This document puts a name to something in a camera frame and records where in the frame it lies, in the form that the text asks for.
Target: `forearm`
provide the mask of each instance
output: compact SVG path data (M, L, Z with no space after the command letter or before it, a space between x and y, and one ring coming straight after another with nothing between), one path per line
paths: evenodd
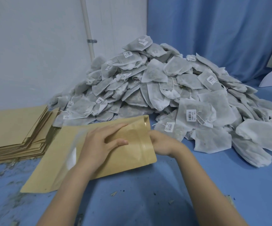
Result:
M37 226L73 225L92 173L90 168L78 164L71 168Z
M201 226L247 225L200 166L191 151L179 146L174 157Z

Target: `person's left hand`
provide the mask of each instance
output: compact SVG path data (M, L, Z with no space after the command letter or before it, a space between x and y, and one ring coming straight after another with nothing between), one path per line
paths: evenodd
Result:
M105 143L105 139L108 136L126 125L127 124L109 125L88 132L77 165L81 167L83 165L90 166L93 172L96 171L104 163L111 150L118 146L128 144L128 141L125 139L116 139Z

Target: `blue table surface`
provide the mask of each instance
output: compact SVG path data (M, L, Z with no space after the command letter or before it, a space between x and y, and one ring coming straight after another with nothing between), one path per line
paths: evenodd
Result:
M259 81L248 84L257 87ZM256 95L272 101L272 87L259 88ZM193 151L193 141L183 143ZM249 225L272 225L272 163L255 168L233 149L193 154L222 193L233 198ZM19 193L39 161L21 161L0 177L0 225L35 225L54 197L55 192ZM0 172L5 167L0 164ZM84 214L82 225L198 225L178 165L166 156L157 156L152 165L90 181L79 213Z

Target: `blue curtain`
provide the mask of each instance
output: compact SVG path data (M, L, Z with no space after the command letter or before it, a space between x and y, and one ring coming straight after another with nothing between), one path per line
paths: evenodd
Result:
M272 0L148 0L147 34L245 82L272 54Z

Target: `barcode label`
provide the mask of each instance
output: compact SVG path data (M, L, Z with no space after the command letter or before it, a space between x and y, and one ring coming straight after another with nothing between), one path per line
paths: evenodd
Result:
M132 72L129 72L129 71L122 73L122 75L125 76L126 78L129 77L131 74Z
M125 51L125 52L123 53L123 55L125 56L125 58L127 58L127 57L132 56L132 55L133 55L133 53L132 53L132 52L130 52L130 51Z
M67 107L70 107L70 106L73 106L73 105L74 105L74 102L73 101L69 101Z
M138 39L138 43L145 46L148 43L148 41L146 41L145 39Z
M191 122L197 121L196 114L197 114L197 111L195 109L187 109L186 121L191 121Z
M213 76L209 76L206 80L212 85L217 81Z
M164 131L165 132L173 132L175 126L175 122L167 122Z
M186 60L187 61L196 61L196 57L194 55L187 55Z
M101 104L101 103L103 103L104 102L104 99L102 99L102 98L98 98L97 100L96 100L96 103L97 104Z

